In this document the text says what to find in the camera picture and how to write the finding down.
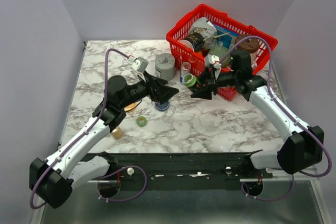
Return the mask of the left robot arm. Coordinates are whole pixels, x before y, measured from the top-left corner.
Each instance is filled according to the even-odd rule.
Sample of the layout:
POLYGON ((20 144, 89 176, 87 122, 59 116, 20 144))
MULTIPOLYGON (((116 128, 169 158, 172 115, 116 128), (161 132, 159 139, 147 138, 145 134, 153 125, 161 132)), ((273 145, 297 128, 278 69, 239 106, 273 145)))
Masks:
POLYGON ((35 195, 54 209, 67 201, 77 181, 74 169, 100 140, 121 124, 127 115, 124 110, 126 106, 145 97, 154 102, 165 103, 178 92, 177 88, 169 87, 167 81, 148 73, 135 84, 128 84, 121 75, 106 80, 103 101, 77 135, 45 160, 36 158, 31 162, 30 207, 39 208, 34 205, 35 195))

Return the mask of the dark blue round dish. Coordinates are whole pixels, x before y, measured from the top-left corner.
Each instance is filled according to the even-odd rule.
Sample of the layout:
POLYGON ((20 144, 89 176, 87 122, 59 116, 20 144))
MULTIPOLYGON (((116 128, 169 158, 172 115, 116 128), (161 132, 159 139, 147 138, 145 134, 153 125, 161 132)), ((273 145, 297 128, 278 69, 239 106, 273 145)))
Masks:
POLYGON ((166 111, 170 107, 170 102, 169 101, 164 103, 155 102, 154 106, 159 111, 166 111))

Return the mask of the green bottle cap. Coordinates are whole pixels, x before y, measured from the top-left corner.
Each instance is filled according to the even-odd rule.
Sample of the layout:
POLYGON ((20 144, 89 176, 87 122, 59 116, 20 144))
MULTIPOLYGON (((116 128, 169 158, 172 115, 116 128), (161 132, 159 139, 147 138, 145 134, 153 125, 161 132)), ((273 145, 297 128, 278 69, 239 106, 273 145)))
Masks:
POLYGON ((144 116, 139 116, 137 119, 136 119, 136 124, 137 126, 139 127, 144 127, 147 125, 147 119, 144 117, 144 116))

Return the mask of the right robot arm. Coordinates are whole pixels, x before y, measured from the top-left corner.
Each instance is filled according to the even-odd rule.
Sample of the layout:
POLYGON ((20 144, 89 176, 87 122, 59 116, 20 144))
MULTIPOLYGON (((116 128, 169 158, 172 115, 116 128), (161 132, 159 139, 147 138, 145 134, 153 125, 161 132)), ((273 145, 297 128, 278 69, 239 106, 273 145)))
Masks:
POLYGON ((311 127, 291 112, 267 86, 267 81, 253 74, 250 54, 242 49, 231 54, 229 72, 220 72, 216 56, 205 58, 206 66, 191 80, 183 79, 191 90, 191 98, 212 99, 219 88, 233 86, 248 102, 257 107, 272 123, 284 144, 278 151, 255 151, 241 165, 242 173, 249 178, 261 169, 282 169, 288 174, 301 172, 322 160, 324 132, 319 126, 311 127))

